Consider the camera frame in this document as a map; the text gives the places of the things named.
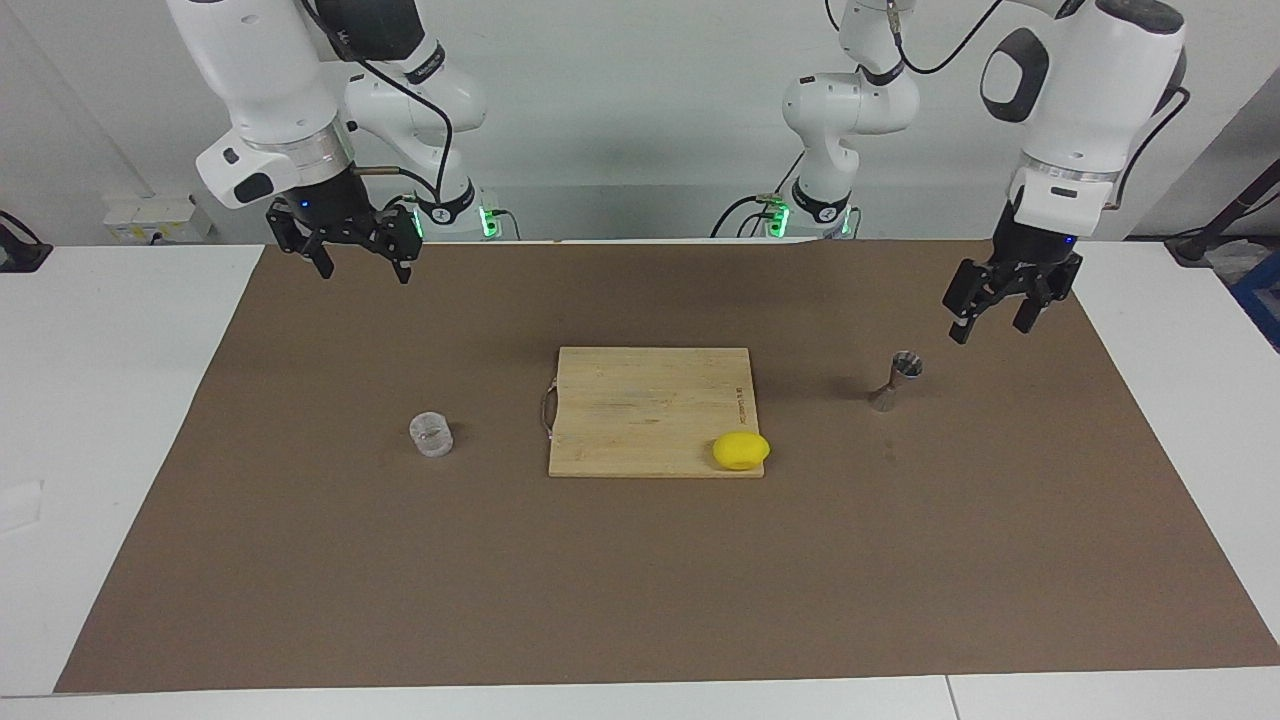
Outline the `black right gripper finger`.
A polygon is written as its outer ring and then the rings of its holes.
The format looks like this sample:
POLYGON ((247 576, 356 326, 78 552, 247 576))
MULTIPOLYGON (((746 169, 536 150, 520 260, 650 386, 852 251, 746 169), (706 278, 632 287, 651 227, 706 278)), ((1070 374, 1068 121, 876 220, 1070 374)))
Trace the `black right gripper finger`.
POLYGON ((416 215, 404 205, 392 205, 372 215, 372 251, 388 260, 401 284, 408 284, 422 247, 416 215))
POLYGON ((326 250, 321 231, 301 222, 284 199, 273 199, 266 210, 268 225, 284 254, 297 255, 310 263, 323 279, 330 279, 334 263, 326 250))

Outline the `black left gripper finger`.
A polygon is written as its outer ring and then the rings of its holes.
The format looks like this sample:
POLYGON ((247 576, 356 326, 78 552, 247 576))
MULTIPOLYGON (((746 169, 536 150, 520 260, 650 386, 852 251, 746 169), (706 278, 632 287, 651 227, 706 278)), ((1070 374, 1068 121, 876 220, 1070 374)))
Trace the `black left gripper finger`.
POLYGON ((1011 263, 975 263, 964 259, 943 293, 943 307, 954 322, 948 337, 956 345, 965 345, 979 316, 1002 302, 1011 284, 1011 263))
POLYGON ((1082 263, 1080 255, 1069 255, 1059 264, 1020 268, 1018 292, 1024 300, 1014 316, 1012 327, 1023 334, 1029 334, 1043 310, 1071 293, 1082 263))

